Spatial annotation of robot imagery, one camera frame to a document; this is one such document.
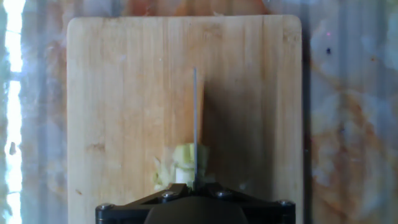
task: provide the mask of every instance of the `bolt head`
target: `bolt head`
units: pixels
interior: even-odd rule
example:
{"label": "bolt head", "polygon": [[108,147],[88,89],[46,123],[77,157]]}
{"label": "bolt head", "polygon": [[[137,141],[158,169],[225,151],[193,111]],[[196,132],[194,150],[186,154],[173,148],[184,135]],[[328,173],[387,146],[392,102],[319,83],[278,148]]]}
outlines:
{"label": "bolt head", "polygon": [[227,190],[220,190],[216,193],[217,197],[219,197],[219,198],[227,197],[227,196],[230,196],[231,194],[232,193]]}
{"label": "bolt head", "polygon": [[294,202],[290,201],[290,200],[279,200],[278,203],[281,206],[291,206],[294,205]]}
{"label": "bolt head", "polygon": [[101,205],[98,205],[97,209],[99,209],[99,210],[108,210],[108,209],[113,208],[113,207],[114,207],[114,204],[112,204],[112,203],[103,203]]}
{"label": "bolt head", "polygon": [[163,197],[163,198],[170,198],[170,197],[173,197],[173,196],[175,196],[175,193],[172,192],[172,191],[166,191],[166,192],[164,192],[164,193],[162,194],[162,197]]}

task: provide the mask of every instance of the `bamboo cutting board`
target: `bamboo cutting board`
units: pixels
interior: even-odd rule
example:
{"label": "bamboo cutting board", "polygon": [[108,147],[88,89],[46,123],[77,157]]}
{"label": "bamboo cutting board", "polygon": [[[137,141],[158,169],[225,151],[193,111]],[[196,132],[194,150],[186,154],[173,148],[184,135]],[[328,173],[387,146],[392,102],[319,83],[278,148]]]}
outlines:
{"label": "bamboo cutting board", "polygon": [[193,141],[208,173],[302,222],[302,47],[294,16],[82,18],[68,28],[69,223],[154,193],[154,157]]}

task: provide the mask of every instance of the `knife blade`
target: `knife blade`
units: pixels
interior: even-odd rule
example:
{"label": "knife blade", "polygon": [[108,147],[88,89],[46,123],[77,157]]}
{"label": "knife blade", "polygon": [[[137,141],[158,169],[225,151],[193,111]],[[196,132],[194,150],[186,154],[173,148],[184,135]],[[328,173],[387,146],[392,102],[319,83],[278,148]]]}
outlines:
{"label": "knife blade", "polygon": [[193,190],[198,190],[198,98],[197,98],[197,68],[193,68],[193,148],[195,156],[195,178],[193,181]]}

